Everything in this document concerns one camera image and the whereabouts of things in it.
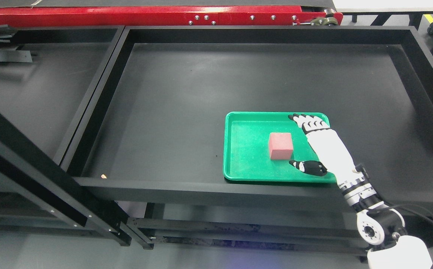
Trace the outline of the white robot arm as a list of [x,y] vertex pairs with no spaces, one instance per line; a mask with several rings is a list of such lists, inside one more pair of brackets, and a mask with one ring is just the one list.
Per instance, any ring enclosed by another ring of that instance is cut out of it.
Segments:
[[389,206],[363,172],[354,167],[335,174],[341,193],[356,213],[356,228],[369,244],[371,269],[433,269],[433,260],[423,242],[406,230],[402,214]]

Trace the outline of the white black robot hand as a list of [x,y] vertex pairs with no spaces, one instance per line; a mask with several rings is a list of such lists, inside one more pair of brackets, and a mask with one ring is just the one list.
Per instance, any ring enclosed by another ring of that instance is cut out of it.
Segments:
[[322,118],[305,114],[292,114],[288,118],[302,130],[307,143],[318,157],[318,160],[290,160],[291,166],[313,176],[322,177],[331,173],[338,186],[355,183],[362,177],[356,171],[353,158],[338,133]]

